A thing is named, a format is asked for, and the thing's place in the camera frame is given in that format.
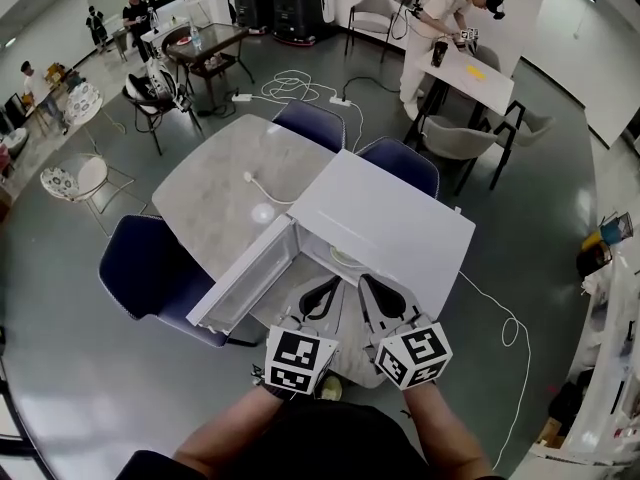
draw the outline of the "gray floor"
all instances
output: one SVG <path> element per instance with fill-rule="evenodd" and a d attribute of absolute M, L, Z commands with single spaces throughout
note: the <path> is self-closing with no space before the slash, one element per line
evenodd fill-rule
<path fill-rule="evenodd" d="M 244 58 L 257 84 L 252 88 L 244 72 L 234 67 L 229 86 L 258 93 L 274 74 L 295 68 L 338 89 L 357 75 L 397 87 L 400 56 L 391 54 L 380 67 L 379 49 L 360 42 L 344 62 L 343 45 L 341 37 L 312 49 L 252 38 Z M 524 65 L 518 67 L 515 81 L 517 99 L 537 113 L 557 117 L 553 132 L 536 147 L 512 155 L 493 193 L 488 185 L 495 155 L 478 163 L 459 198 L 451 192 L 461 166 L 439 162 L 440 199 L 460 206 L 477 225 L 463 271 L 511 308 L 531 336 L 529 387 L 499 468 L 505 476 L 542 428 L 553 396 L 549 387 L 561 386 L 573 357 L 587 306 L 580 298 L 574 258 L 595 222 L 594 168 L 584 112 Z M 203 85 L 195 85 L 203 98 Z M 383 135 L 404 136 L 410 123 L 396 95 L 357 82 L 348 96 L 365 115 L 363 145 Z M 271 118 L 279 108 L 254 101 L 239 107 L 236 116 L 250 112 Z M 452 92 L 443 112 L 465 122 L 470 109 L 470 102 Z M 127 136 L 100 117 L 88 125 L 91 133 L 109 163 L 137 178 L 132 191 L 149 201 L 155 187 L 201 139 L 187 116 L 167 116 L 158 133 L 165 150 L 159 157 L 151 137 L 133 131 L 133 109 L 122 97 L 108 110 L 126 124 Z M 353 144 L 357 112 L 332 110 L 347 120 Z M 204 120 L 205 134 L 231 119 Z M 91 151 L 82 131 L 49 164 L 78 151 Z M 124 213 L 138 210 L 134 199 L 118 197 L 105 225 L 112 228 Z M 196 426 L 244 393 L 251 385 L 251 364 L 264 361 L 262 347 L 214 350 L 153 319 L 132 321 L 98 280 L 97 265 L 107 241 L 87 208 L 53 199 L 37 179 L 17 201 L 0 240 L 10 386 L 60 479 L 111 480 L 139 448 L 170 454 Z M 523 340 L 512 349 L 502 347 L 504 319 L 502 310 L 461 278 L 441 317 L 454 359 L 440 386 L 492 461 L 511 424 L 526 362 Z M 416 442 L 411 422 L 400 413 L 401 395 L 389 383 L 372 391 L 354 387 L 346 398 L 379 407 Z"/>

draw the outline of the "white pants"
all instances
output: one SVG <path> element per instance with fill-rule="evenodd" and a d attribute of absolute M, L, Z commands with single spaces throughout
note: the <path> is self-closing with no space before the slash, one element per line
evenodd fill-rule
<path fill-rule="evenodd" d="M 432 35 L 429 32 L 433 30 L 428 25 L 414 17 L 410 18 L 409 24 L 412 28 L 409 28 L 408 32 L 409 42 L 404 55 L 404 70 L 400 78 L 400 99 L 403 103 L 417 102 L 418 89 L 420 88 L 422 80 L 424 80 L 425 72 L 416 66 L 416 62 L 431 50 L 435 40 L 428 37 Z"/>

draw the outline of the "navy chair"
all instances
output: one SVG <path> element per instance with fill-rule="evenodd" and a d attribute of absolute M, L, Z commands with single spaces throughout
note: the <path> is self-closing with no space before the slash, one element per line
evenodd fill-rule
<path fill-rule="evenodd" d="M 344 120 L 338 114 L 311 103 L 291 100 L 273 118 L 273 122 L 334 153 L 346 147 L 347 128 Z"/>
<path fill-rule="evenodd" d="M 127 215 L 100 261 L 102 284 L 134 320 L 153 315 L 214 347 L 255 347 L 191 325 L 187 315 L 215 282 L 178 242 L 160 217 Z"/>
<path fill-rule="evenodd" d="M 436 166 L 399 140 L 382 137 L 357 154 L 421 192 L 438 198 L 440 174 Z"/>

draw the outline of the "white mini fridge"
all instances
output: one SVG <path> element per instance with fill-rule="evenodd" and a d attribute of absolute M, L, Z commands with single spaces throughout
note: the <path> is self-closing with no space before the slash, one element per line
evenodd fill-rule
<path fill-rule="evenodd" d="M 436 320 L 474 229 L 449 207 L 342 150 L 187 318 L 193 325 L 230 333 L 296 256 L 305 254 L 353 286 L 368 270 L 393 279 Z M 336 261 L 331 246 L 361 265 Z"/>

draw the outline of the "paper on table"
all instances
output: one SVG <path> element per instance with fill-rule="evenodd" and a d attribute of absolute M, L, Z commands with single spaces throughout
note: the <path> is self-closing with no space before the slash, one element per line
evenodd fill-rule
<path fill-rule="evenodd" d="M 487 75 L 471 64 L 467 64 L 467 71 L 480 80 L 487 78 Z"/>

